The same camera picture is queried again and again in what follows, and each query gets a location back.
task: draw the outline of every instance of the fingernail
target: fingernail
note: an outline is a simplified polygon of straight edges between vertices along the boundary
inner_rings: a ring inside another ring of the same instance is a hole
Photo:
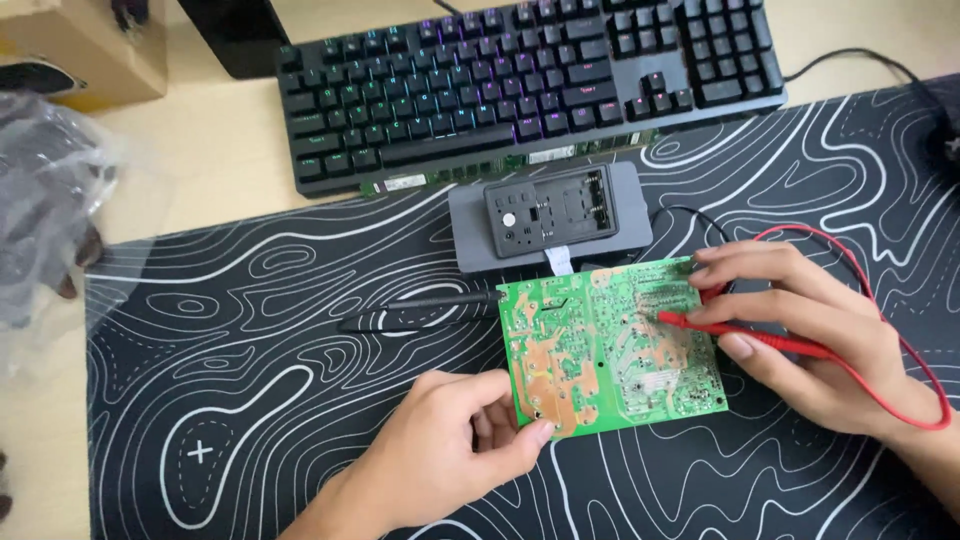
[[[556,427],[553,425],[553,422],[546,421],[540,423],[540,431],[537,431],[537,442],[541,446],[545,445],[547,441],[550,440],[550,437],[553,436],[553,431]]]
[[[708,266],[707,268],[701,268],[700,270],[697,270],[697,271],[694,272],[693,274],[690,274],[690,279],[692,279],[692,280],[702,280],[702,279],[705,278],[705,277],[707,276],[707,274],[709,274],[709,273],[710,273],[710,267],[709,267],[709,266]]]
[[[754,348],[738,333],[728,333],[718,343],[727,356],[734,360],[744,360],[754,353]]]

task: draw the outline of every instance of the black desk mat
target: black desk mat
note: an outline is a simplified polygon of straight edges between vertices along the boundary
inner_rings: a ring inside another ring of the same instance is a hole
[[[956,103],[960,76],[934,88]],[[892,88],[594,161],[633,160],[652,209],[704,208],[737,238],[798,222],[839,235],[960,405],[960,209],[956,179],[927,164],[931,125],[915,94]],[[493,321],[396,336],[334,330],[357,307],[492,286],[497,278],[457,271],[444,194],[161,238],[142,283],[87,339],[92,535],[273,538],[363,451],[417,374],[500,365]],[[655,236],[648,258],[706,244],[686,215],[664,216]],[[853,282],[835,251],[790,238]],[[126,275],[143,249],[115,246],[92,270],[89,315],[122,294],[104,277]],[[389,538],[960,537],[877,442],[820,429],[735,365],[722,369],[730,412],[551,444],[531,475]]]

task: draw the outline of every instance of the printed circuit board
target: printed circuit board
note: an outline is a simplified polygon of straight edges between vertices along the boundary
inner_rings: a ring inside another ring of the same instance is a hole
[[[555,438],[727,410],[707,334],[657,320],[700,304],[674,258],[499,285],[500,322],[521,425]]]

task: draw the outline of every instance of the red test lead wire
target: red test lead wire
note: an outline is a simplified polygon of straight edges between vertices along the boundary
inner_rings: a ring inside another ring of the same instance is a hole
[[[766,236],[767,234],[770,234],[770,233],[775,233],[777,231],[803,231],[805,233],[812,233],[824,238],[828,242],[835,244],[838,248],[840,248],[840,251],[843,253],[844,256],[847,257],[847,260],[850,261],[850,263],[853,265],[853,268],[856,270],[856,276],[860,281],[860,287],[863,291],[863,295],[869,298],[870,300],[872,300],[874,302],[874,305],[876,305],[876,298],[874,297],[874,292],[870,287],[870,282],[867,280],[867,274],[863,271],[863,268],[861,268],[860,265],[857,263],[856,257],[853,255],[853,253],[849,249],[847,249],[843,244],[841,244],[840,241],[837,240],[835,237],[827,233],[824,233],[822,231],[819,231],[817,229],[813,229],[812,227],[808,227],[806,225],[778,225],[771,229],[767,229],[763,233],[758,234],[757,236],[754,237],[754,240],[760,240],[763,236]],[[718,285],[717,287],[713,287],[712,289],[701,291],[700,293],[701,298],[703,299],[704,302],[709,301],[710,299],[720,294],[720,291],[723,290],[724,286],[725,285]],[[883,313],[880,313],[879,315],[880,315],[880,320],[886,322],[886,318],[883,316]],[[829,360],[839,365],[840,367],[842,367],[848,374],[850,374],[853,380],[856,380],[857,384],[859,384],[860,387],[863,388],[864,392],[866,392],[871,398],[874,399],[874,401],[876,401],[878,405],[883,407],[884,410],[889,412],[898,420],[901,420],[906,424],[909,424],[916,428],[920,428],[921,430],[943,430],[944,428],[950,425],[953,408],[950,406],[950,401],[949,401],[949,398],[947,397],[947,391],[944,390],[944,386],[940,384],[940,381],[937,380],[937,376],[933,374],[933,371],[930,369],[928,365],[926,365],[926,362],[924,362],[924,360],[920,358],[920,354],[917,353],[917,351],[913,347],[911,347],[910,344],[907,343],[905,339],[903,339],[903,336],[900,336],[900,344],[903,346],[903,349],[905,349],[906,352],[913,357],[914,361],[917,362],[917,365],[919,365],[920,368],[924,370],[924,373],[926,373],[926,375],[930,378],[930,381],[933,383],[933,390],[937,394],[937,400],[940,403],[941,418],[940,418],[940,421],[934,424],[929,424],[927,422],[920,422],[918,420],[905,416],[900,412],[898,412],[897,410],[895,410],[892,405],[890,405],[886,400],[880,397],[874,391],[874,389],[870,387],[870,384],[868,384],[862,377],[860,377],[860,374],[857,373],[856,370],[853,369],[852,366],[850,366],[850,364],[848,364],[843,358],[841,358],[839,355],[837,355],[830,349],[822,345],[819,345],[817,343],[803,342],[801,340],[790,339],[787,337],[766,333],[766,332],[751,331],[748,329],[743,329],[743,328],[740,328],[734,325],[729,325],[729,324],[703,325],[703,326],[693,325],[686,321],[685,316],[677,313],[662,312],[660,314],[660,320],[663,321],[664,323],[671,324],[674,326],[679,326],[681,328],[690,328],[694,330],[706,331],[714,335],[721,335],[723,333],[729,333],[729,332],[745,333],[780,351],[786,351],[788,353],[797,353],[800,355],[813,356],[813,357]]]

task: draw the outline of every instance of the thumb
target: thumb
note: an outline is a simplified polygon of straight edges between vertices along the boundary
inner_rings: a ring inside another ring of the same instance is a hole
[[[788,405],[810,410],[827,402],[826,385],[777,349],[743,333],[725,333],[717,345],[743,371],[780,394]]]
[[[541,418],[524,426],[510,444],[479,454],[476,458],[489,489],[532,471],[553,430],[553,422]]]

